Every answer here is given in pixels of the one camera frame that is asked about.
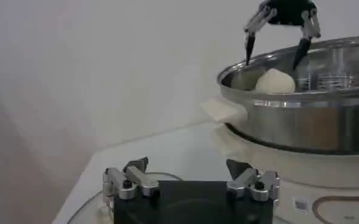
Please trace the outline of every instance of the white table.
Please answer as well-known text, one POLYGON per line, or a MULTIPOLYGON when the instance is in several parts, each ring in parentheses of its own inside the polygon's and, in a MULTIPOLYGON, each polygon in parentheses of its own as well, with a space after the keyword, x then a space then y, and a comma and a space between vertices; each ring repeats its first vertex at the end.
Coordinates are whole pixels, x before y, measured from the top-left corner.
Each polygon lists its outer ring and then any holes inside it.
POLYGON ((204 123, 95 153, 64 202, 53 224, 64 224, 93 195, 102 190, 107 167, 122 168, 147 156, 148 171, 161 171, 185 180, 230 180, 226 160, 211 143, 214 123, 204 123))

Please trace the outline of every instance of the cable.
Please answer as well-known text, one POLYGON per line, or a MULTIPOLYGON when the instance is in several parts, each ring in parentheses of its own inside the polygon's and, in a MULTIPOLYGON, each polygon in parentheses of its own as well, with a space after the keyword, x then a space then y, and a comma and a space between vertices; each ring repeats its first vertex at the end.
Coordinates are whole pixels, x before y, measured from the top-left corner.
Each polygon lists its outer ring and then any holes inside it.
POLYGON ((166 175, 166 176, 169 176, 169 177, 172 177, 178 181, 183 181, 183 179, 181 177, 178 177, 174 174, 171 174, 171 173, 165 173, 165 172, 146 172, 145 174, 159 174, 159 175, 166 175))

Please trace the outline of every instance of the pot handle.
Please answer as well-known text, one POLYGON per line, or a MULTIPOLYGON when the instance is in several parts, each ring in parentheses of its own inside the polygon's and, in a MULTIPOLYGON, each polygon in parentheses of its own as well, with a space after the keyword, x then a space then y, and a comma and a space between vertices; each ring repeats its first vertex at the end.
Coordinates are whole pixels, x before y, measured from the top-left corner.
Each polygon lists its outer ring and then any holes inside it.
POLYGON ((244 106, 219 97, 212 98, 201 104, 204 111, 216 123, 237 123, 246 121, 248 117, 244 106))

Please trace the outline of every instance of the screw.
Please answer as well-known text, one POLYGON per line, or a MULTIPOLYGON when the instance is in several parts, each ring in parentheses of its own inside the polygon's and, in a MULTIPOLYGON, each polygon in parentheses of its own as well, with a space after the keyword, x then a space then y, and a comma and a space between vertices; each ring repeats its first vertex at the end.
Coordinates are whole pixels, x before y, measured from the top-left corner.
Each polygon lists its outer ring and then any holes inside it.
POLYGON ((255 189, 256 190, 264 190, 265 189, 265 184, 262 181, 257 181, 255 183, 255 189))
POLYGON ((132 182, 130 180, 124 180, 123 189, 129 189, 132 187, 132 182))

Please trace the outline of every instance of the metal bracket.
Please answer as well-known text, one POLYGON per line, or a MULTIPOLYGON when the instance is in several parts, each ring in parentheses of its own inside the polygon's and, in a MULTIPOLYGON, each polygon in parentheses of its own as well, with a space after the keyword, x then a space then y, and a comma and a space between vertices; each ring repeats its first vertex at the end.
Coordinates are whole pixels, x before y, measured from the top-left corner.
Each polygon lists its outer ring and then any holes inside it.
POLYGON ((244 196, 245 190, 257 180, 257 170, 246 169, 238 178, 227 182, 227 190, 235 193, 236 198, 244 196))
POLYGON ((159 190, 159 182, 147 177, 145 173, 135 166, 129 166, 126 169, 126 176, 130 181, 135 182, 141 187, 144 196, 151 197, 154 192, 159 190))
POLYGON ((278 202, 280 178, 277 172, 266 171, 263 175, 257 175, 257 170, 246 169, 238 178, 227 182, 227 190, 234 192, 236 198, 244 196, 249 190, 255 201, 267 201, 269 199, 278 202))
POLYGON ((277 200, 279 196, 280 179, 277 172, 266 171, 258 177, 258 180, 251 184, 250 192, 255 201, 277 200))
POLYGON ((118 195, 120 199, 129 200, 135 197, 136 185, 117 168, 107 168, 102 176, 103 193, 106 197, 118 195))

